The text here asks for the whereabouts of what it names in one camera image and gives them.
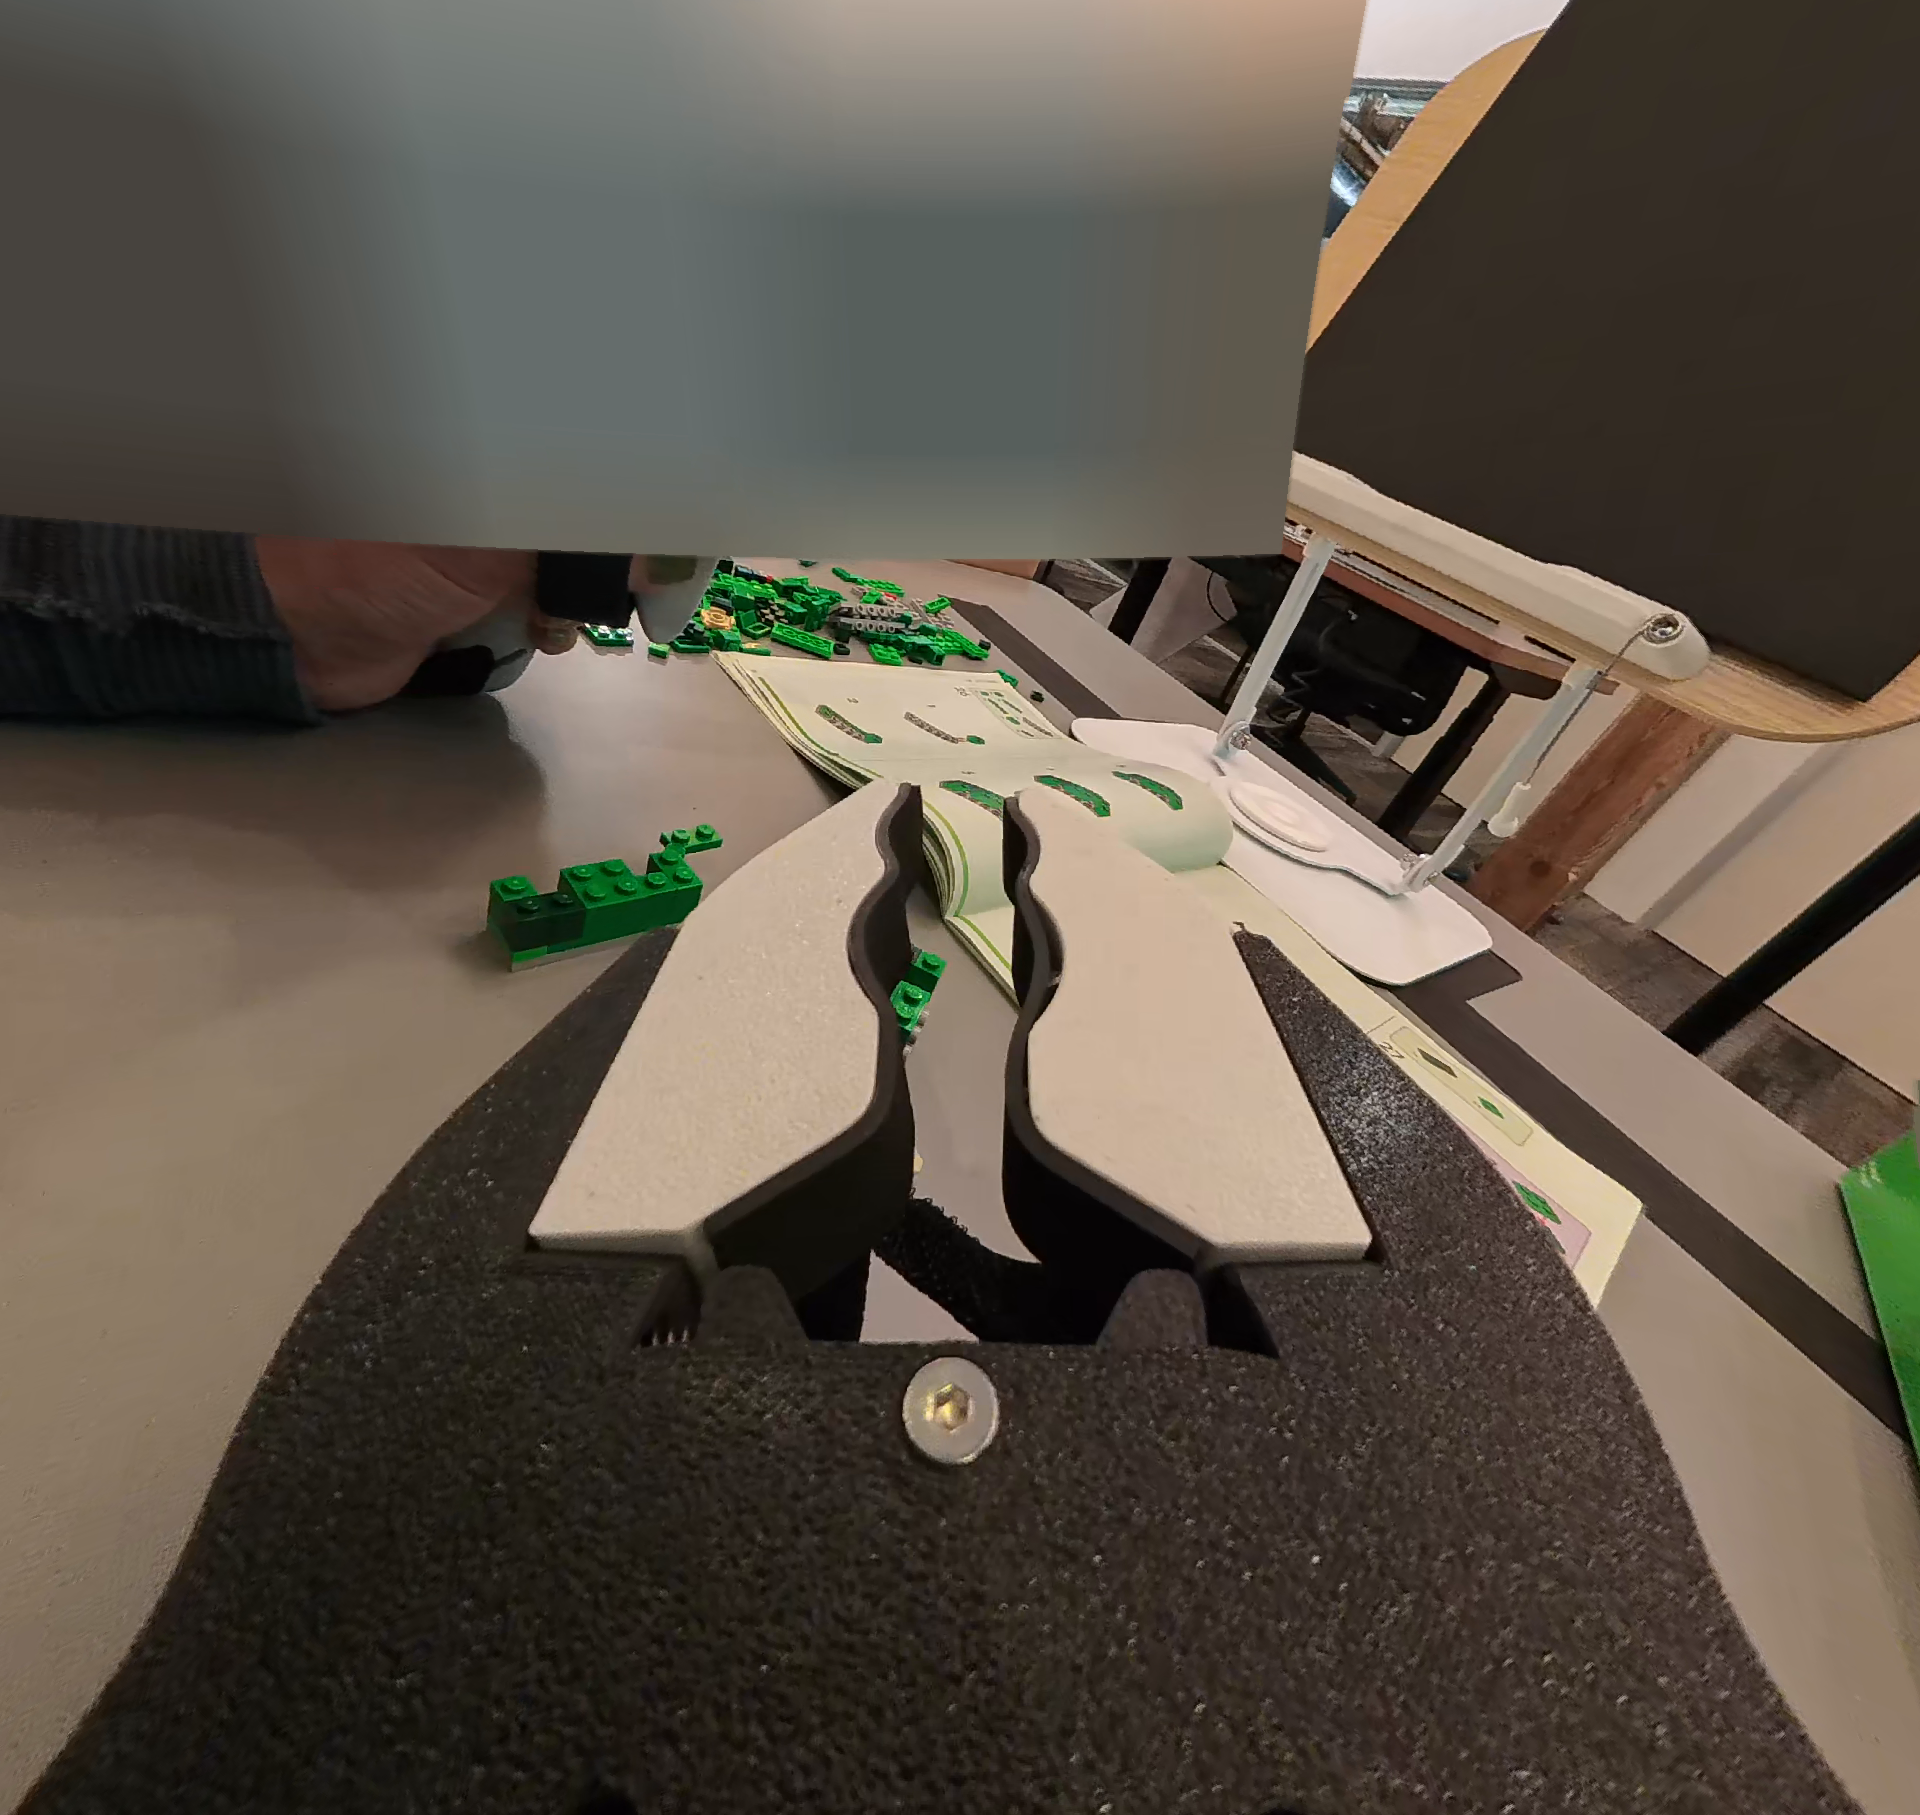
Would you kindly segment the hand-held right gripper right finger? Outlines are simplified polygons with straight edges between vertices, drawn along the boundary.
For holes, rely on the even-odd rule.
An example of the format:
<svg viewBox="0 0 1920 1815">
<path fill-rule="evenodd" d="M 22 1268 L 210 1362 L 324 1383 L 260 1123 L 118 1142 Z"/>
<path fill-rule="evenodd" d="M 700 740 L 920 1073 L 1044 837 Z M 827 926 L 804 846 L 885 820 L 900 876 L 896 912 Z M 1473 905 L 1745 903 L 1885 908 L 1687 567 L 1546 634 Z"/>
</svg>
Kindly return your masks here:
<svg viewBox="0 0 1920 1815">
<path fill-rule="evenodd" d="M 1199 1333 L 1251 1276 L 1366 1278 L 1375 1230 L 1231 921 L 1053 790 L 1006 803 L 1003 882 L 1002 1199 L 1060 1332 L 1142 1278 Z"/>
</svg>

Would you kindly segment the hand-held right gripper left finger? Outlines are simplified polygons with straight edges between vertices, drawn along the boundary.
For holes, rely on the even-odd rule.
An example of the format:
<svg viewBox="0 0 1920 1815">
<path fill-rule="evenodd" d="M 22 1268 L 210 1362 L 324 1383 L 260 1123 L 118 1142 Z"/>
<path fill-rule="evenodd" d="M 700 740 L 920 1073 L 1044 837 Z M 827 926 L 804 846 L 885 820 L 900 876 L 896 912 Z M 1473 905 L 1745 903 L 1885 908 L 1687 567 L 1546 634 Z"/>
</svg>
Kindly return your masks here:
<svg viewBox="0 0 1920 1815">
<path fill-rule="evenodd" d="M 660 965 L 530 1222 L 543 1254 L 760 1266 L 857 1340 L 914 1189 L 894 990 L 914 942 L 917 786 L 865 784 L 739 868 Z"/>
</svg>

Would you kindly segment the pile of green bricks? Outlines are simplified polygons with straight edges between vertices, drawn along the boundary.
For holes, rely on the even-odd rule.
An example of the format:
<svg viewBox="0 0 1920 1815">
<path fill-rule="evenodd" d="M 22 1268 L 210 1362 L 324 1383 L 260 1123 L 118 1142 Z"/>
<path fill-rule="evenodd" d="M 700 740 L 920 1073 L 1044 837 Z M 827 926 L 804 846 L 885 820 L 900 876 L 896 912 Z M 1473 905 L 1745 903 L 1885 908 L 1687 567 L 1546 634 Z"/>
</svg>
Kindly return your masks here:
<svg viewBox="0 0 1920 1815">
<path fill-rule="evenodd" d="M 922 599 L 896 578 L 861 577 L 836 562 L 827 574 L 774 574 L 722 559 L 681 627 L 644 642 L 644 651 L 653 659 L 785 651 L 815 660 L 865 651 L 881 667 L 924 669 L 988 663 L 991 646 L 956 627 L 956 615 L 948 595 Z"/>
</svg>

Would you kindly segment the green brick arc assembly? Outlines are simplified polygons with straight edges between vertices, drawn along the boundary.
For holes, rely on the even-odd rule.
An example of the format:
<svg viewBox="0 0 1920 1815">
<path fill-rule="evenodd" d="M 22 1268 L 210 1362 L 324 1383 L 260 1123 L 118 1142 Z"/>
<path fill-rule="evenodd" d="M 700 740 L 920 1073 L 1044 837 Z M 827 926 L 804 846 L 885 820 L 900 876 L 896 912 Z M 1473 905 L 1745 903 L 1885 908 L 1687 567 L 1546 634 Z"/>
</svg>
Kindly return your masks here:
<svg viewBox="0 0 1920 1815">
<path fill-rule="evenodd" d="M 664 831 L 641 868 L 623 859 L 566 866 L 549 891 L 528 874 L 500 876 L 488 884 L 485 929 L 511 968 L 678 929 L 704 891 L 693 859 L 722 844 L 700 821 Z"/>
</svg>

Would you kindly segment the grey desk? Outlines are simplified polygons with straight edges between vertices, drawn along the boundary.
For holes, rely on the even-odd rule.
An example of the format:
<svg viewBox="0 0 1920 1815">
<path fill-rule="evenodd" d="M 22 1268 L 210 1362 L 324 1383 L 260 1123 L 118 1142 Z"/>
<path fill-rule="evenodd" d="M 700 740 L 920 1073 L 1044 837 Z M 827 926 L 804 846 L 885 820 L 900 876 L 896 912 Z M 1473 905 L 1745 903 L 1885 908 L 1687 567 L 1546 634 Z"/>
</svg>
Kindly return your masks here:
<svg viewBox="0 0 1920 1815">
<path fill-rule="evenodd" d="M 126 1655 L 254 1387 L 420 1142 L 605 961 L 482 941 L 491 876 L 828 784 L 703 660 L 549 657 L 306 729 L 4 725 L 4 1810 Z M 1834 1160 L 1468 903 L 1475 1009 L 1848 1324 Z M 1655 1221 L 1601 1302 L 1722 1585 L 1866 1810 L 1916 1810 L 1907 1440 Z"/>
</svg>

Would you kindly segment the person's left hand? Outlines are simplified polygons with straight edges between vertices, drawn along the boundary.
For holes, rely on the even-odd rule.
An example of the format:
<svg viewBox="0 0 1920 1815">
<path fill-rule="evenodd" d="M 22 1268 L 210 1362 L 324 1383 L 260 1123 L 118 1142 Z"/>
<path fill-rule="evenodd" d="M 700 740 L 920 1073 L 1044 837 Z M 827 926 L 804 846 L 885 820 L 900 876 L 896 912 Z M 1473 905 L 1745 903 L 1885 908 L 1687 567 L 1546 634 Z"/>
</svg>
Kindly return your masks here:
<svg viewBox="0 0 1920 1815">
<path fill-rule="evenodd" d="M 301 685 L 324 712 L 397 697 L 442 642 L 507 613 L 539 653 L 579 627 L 533 606 L 536 553 L 303 536 L 258 536 L 256 561 Z"/>
</svg>

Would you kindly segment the brick instruction booklet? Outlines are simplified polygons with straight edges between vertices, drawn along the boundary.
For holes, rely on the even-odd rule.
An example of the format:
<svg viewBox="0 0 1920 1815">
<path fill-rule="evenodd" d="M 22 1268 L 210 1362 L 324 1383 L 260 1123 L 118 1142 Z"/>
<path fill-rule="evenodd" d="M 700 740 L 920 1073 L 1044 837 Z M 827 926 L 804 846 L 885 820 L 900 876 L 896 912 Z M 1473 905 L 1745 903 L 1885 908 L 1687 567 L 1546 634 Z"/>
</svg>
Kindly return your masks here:
<svg viewBox="0 0 1920 1815">
<path fill-rule="evenodd" d="M 1546 1099 L 1519 1074 L 1486 1080 L 1418 1019 L 1356 974 L 1226 866 L 1234 821 L 1199 776 L 1062 734 L 995 674 L 941 674 L 856 660 L 725 653 L 718 667 L 776 731 L 832 779 L 914 784 L 948 929 L 1002 985 L 1015 982 L 1015 908 L 1002 880 L 1002 809 L 1022 790 L 1081 804 L 1227 918 L 1269 939 L 1389 1067 L 1470 1136 L 1517 1202 L 1556 1239 L 1599 1301 L 1641 1206 L 1546 1123 Z"/>
</svg>

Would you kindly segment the white folding stand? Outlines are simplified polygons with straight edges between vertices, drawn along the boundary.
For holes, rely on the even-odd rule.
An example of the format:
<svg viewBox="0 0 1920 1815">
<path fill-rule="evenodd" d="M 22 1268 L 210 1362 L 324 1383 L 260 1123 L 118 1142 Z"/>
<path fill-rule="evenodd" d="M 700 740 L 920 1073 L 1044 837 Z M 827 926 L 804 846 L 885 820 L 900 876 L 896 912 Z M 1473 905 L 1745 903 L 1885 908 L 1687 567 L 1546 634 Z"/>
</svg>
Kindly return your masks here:
<svg viewBox="0 0 1920 1815">
<path fill-rule="evenodd" d="M 1407 987 L 1489 951 L 1477 918 L 1442 894 L 1443 869 L 1486 823 L 1509 837 L 1531 779 L 1592 690 L 1610 675 L 1684 681 L 1711 659 L 1680 610 L 1568 564 L 1538 561 L 1406 505 L 1336 467 L 1296 453 L 1289 516 L 1305 530 L 1294 585 L 1257 644 L 1215 734 L 1199 725 L 1079 720 L 1073 734 L 1123 756 L 1199 776 L 1226 803 L 1224 858 L 1296 920 L 1339 963 L 1383 987 Z M 1566 657 L 1556 694 L 1506 754 L 1442 844 L 1409 858 L 1330 813 L 1256 756 L 1256 680 L 1281 663 L 1312 590 L 1339 553 L 1366 553 L 1483 616 Z"/>
</svg>

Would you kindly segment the black office chair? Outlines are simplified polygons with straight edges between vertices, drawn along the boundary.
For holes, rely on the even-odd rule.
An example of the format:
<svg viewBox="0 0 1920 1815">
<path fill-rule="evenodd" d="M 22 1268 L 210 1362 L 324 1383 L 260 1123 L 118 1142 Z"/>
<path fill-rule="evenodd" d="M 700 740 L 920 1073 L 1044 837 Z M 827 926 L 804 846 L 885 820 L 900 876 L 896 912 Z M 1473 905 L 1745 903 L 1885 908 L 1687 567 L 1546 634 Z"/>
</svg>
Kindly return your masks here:
<svg viewBox="0 0 1920 1815">
<path fill-rule="evenodd" d="M 1432 727 L 1479 660 L 1448 638 L 1329 574 L 1262 687 L 1252 734 L 1350 804 L 1354 788 L 1308 743 L 1313 720 L 1383 736 Z"/>
</svg>

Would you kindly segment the black table leg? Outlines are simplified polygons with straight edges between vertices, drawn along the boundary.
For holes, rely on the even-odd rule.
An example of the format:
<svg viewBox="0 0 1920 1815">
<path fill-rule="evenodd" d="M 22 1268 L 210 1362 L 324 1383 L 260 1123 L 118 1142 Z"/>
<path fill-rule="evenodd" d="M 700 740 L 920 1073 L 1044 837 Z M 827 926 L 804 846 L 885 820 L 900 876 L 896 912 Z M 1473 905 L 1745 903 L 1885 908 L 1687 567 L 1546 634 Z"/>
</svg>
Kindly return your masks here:
<svg viewBox="0 0 1920 1815">
<path fill-rule="evenodd" d="M 1668 1023 L 1663 1032 L 1685 1054 L 1702 1055 L 1838 941 L 1879 916 L 1916 876 L 1919 818 L 1909 818 L 1751 957 Z"/>
</svg>

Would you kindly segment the green box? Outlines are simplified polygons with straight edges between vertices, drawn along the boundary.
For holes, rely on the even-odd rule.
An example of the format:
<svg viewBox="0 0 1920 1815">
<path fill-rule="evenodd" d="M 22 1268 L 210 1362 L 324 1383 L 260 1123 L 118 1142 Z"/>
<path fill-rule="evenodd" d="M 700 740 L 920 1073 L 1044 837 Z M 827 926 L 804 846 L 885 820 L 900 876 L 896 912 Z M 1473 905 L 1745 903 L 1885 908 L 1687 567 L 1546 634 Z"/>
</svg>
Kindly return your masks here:
<svg viewBox="0 0 1920 1815">
<path fill-rule="evenodd" d="M 1916 1125 L 1838 1184 L 1861 1276 L 1919 1451 L 1919 1145 Z"/>
</svg>

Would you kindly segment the dark flat panel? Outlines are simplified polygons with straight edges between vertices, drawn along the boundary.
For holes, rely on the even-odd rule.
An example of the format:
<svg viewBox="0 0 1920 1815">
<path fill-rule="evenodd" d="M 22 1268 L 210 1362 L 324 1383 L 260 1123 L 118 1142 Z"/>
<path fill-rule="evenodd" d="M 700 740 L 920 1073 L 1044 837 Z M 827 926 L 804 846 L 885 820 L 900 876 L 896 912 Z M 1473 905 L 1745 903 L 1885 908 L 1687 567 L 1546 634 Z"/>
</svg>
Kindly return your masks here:
<svg viewBox="0 0 1920 1815">
<path fill-rule="evenodd" d="M 1873 699 L 1919 647 L 1919 0 L 1571 0 L 1298 455 Z"/>
</svg>

